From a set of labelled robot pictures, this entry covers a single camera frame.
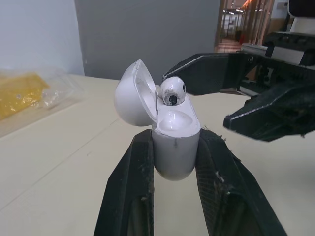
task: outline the floor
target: floor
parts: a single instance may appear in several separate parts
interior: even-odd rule
[[[241,49],[239,42],[236,42],[232,39],[223,39],[219,43],[217,53],[233,53]]]

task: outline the black robotic claw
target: black robotic claw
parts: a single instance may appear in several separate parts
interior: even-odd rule
[[[315,129],[315,71],[244,52],[196,54],[173,67],[163,79],[178,76],[187,92],[217,92],[251,97],[225,117],[224,127],[245,136],[272,141]]]

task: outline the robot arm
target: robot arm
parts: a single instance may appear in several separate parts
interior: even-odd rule
[[[269,46],[264,55],[261,50],[197,54],[178,63],[163,79],[180,77],[192,95],[250,96],[223,122],[239,134],[268,142],[286,135],[303,136],[315,129],[314,38],[273,33],[265,45]],[[292,51],[297,52],[293,58]]]

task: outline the gray wall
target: gray wall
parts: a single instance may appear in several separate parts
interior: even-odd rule
[[[86,76],[120,79],[138,59],[156,84],[175,64],[213,52],[220,0],[75,0]]]

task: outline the white wall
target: white wall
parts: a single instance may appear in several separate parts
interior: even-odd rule
[[[0,68],[84,74],[74,0],[0,0]]]
[[[287,0],[275,0],[272,8],[271,18],[285,18],[287,15],[287,7],[283,9],[277,9],[278,3],[288,2]]]

